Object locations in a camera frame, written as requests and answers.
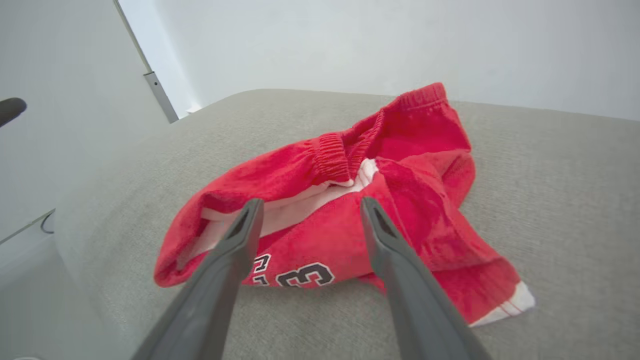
white floor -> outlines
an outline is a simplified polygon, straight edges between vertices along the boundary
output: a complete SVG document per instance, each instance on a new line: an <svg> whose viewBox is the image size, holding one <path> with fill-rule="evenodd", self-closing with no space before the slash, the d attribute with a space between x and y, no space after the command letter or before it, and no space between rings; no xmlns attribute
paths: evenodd
<svg viewBox="0 0 640 360"><path fill-rule="evenodd" d="M124 360L58 253L46 253L0 290L0 359Z"/></svg>

black cable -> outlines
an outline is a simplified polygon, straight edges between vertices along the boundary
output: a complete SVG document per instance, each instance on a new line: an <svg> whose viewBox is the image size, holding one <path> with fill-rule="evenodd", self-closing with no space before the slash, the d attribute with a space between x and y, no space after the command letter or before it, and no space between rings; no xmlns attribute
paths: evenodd
<svg viewBox="0 0 640 360"><path fill-rule="evenodd" d="M47 215L46 217L44 217L44 219L42 219L42 222L40 223L40 230L42 230L43 233L45 234L53 234L53 231L48 231L44 229L44 223L47 221L47 219L49 218L49 216L51 216L51 214Z"/></svg>

